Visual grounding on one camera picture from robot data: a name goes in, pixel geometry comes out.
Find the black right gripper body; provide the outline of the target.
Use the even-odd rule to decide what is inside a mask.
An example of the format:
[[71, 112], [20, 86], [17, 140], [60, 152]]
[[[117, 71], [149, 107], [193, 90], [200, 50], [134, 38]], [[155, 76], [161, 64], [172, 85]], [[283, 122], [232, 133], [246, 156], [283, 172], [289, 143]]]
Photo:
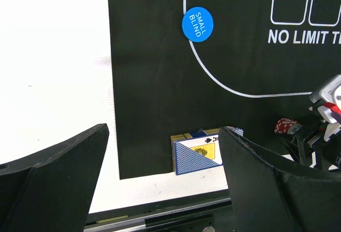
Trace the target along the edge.
[[286, 135], [286, 149], [293, 161], [314, 169], [340, 171], [340, 132], [324, 140], [325, 126], [296, 127]]

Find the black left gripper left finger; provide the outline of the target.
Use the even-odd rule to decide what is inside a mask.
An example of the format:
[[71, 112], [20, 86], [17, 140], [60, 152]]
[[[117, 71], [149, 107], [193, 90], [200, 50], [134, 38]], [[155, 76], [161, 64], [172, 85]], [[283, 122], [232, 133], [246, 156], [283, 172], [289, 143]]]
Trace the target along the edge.
[[1, 231], [83, 231], [108, 144], [107, 124], [1, 165]]

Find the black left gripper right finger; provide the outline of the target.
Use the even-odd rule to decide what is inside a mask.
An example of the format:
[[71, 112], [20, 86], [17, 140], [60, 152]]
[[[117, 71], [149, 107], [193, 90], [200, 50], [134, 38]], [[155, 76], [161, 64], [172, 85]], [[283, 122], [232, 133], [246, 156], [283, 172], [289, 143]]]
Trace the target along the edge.
[[340, 173], [293, 162], [220, 128], [238, 231], [340, 231]]

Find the red chip stack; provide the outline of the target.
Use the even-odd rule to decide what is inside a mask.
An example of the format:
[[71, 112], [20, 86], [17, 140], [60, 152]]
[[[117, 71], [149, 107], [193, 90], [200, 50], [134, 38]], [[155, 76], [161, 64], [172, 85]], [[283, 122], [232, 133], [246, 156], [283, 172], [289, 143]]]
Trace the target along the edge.
[[298, 121], [289, 119], [289, 118], [282, 118], [277, 121], [274, 127], [275, 134], [295, 134], [300, 128], [302, 124]]

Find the blue small blind button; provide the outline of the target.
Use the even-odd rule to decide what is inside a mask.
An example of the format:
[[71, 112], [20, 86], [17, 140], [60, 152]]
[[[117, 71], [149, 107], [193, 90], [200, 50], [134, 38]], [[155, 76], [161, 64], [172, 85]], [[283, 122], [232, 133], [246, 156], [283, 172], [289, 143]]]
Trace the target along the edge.
[[185, 12], [181, 26], [183, 34], [188, 40], [200, 43], [211, 36], [214, 20], [207, 9], [196, 6]]

